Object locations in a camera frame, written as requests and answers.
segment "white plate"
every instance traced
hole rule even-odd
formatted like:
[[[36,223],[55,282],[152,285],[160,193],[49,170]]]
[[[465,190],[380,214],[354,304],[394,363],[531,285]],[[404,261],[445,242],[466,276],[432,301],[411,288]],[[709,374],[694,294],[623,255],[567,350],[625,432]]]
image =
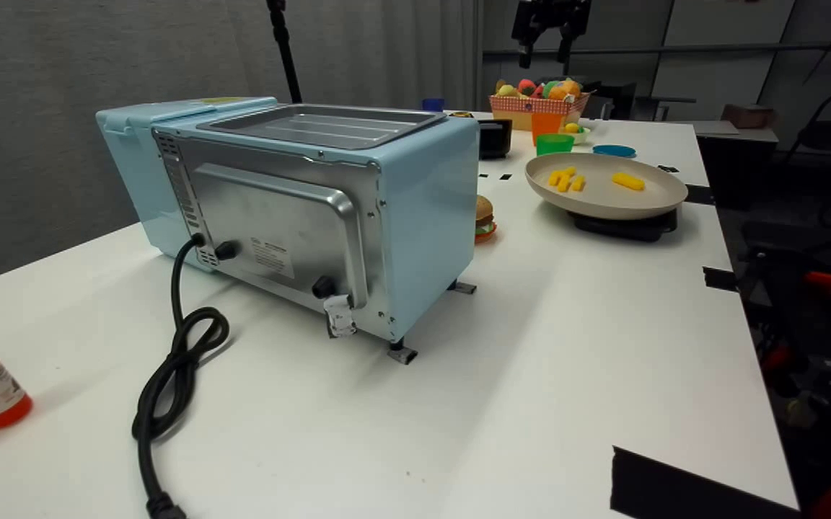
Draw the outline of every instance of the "white plate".
[[[564,168],[573,168],[579,176],[586,176],[583,193],[560,193],[548,186],[548,176]],[[615,186],[612,176],[621,170],[639,176],[647,190],[625,190]],[[593,219],[649,219],[674,212],[685,197],[685,187],[674,176],[618,155],[540,155],[528,163],[524,174],[531,187],[548,204]]]

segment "equipment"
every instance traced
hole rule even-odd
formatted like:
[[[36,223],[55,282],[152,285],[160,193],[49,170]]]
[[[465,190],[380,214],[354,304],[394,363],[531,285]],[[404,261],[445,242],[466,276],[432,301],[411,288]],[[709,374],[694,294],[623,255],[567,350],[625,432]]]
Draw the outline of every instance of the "equipment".
[[[560,28],[557,62],[561,64],[561,79],[567,75],[567,47],[589,28],[589,0],[522,0],[514,14],[509,39],[520,41],[520,66],[528,70],[534,57],[534,44],[541,31]]]
[[[472,258],[475,122],[277,103],[142,103],[97,128],[149,242],[391,343]]]

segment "green object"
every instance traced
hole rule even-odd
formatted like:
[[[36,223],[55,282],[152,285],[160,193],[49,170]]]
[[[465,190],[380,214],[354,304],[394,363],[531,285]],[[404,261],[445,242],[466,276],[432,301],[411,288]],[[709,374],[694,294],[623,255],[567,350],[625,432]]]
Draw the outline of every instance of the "green object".
[[[572,152],[573,139],[564,134],[535,137],[535,155]]]

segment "black power cord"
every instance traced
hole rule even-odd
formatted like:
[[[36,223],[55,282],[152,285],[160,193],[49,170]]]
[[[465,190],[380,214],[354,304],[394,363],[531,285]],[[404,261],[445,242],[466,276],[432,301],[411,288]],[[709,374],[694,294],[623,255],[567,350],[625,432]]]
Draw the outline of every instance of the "black power cord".
[[[178,418],[183,416],[194,398],[196,370],[202,357],[218,350],[230,334],[230,324],[209,307],[202,307],[182,318],[182,288],[178,288],[182,265],[191,249],[198,249],[198,245],[204,245],[204,237],[196,233],[176,255],[173,281],[170,281],[176,337],[173,337],[168,357],[160,360],[160,366],[152,373],[152,379],[142,389],[136,418],[133,418],[137,474],[143,478],[149,519],[183,519],[183,511],[159,485],[156,464],[152,464],[152,442],[178,423]],[[188,343],[191,333],[202,324],[208,330],[194,343]]]

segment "black stand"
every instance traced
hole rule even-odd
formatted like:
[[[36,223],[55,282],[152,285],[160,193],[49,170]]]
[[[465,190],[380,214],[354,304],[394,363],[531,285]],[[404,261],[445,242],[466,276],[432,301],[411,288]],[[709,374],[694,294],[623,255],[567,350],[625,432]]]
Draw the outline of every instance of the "black stand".
[[[296,70],[295,70],[295,57],[292,57],[292,34],[289,34],[289,27],[282,20],[282,8],[284,8],[284,0],[269,0],[273,41],[277,41],[277,49],[279,49],[282,75],[289,79],[292,103],[302,103],[299,83],[296,83]]]

